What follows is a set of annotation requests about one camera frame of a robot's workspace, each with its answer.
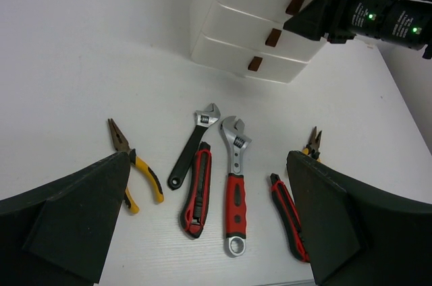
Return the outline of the red black utility knife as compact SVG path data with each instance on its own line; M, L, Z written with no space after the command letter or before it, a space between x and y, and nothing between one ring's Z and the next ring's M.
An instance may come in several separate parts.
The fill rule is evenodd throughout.
M270 181L272 201L282 220L290 252L295 259L309 263L310 257L304 247L302 227L288 188L276 173L270 175Z
M190 188L180 212L180 226L192 239L201 236L207 219L211 171L211 146L207 142L201 142L193 158Z

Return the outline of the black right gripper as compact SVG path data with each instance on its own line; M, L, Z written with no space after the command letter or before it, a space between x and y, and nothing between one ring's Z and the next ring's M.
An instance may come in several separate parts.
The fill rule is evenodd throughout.
M344 44L365 36L431 58L431 0L312 0L283 29L313 41Z

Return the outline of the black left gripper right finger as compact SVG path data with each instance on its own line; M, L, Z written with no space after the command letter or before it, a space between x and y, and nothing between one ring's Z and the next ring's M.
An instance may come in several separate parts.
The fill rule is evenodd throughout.
M317 285L430 285L431 205L380 190L300 151L286 168Z

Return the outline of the yellow needle nose pliers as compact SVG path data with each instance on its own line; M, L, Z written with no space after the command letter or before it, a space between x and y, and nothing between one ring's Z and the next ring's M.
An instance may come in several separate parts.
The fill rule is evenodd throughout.
M302 149L302 152L309 156L312 159L320 162L320 145L321 145L321 134L322 131L317 131L317 127L315 126L309 136L308 142L306 146Z

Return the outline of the white drawer cabinet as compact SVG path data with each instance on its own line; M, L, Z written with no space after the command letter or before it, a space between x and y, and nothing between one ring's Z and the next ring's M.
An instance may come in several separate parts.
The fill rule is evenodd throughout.
M283 29L312 0L192 0L190 58L233 74L291 82L325 45Z

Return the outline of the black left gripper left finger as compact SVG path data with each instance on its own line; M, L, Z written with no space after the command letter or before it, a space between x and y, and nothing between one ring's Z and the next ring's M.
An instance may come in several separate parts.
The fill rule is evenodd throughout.
M2 285L99 283L130 159L116 152L1 201Z

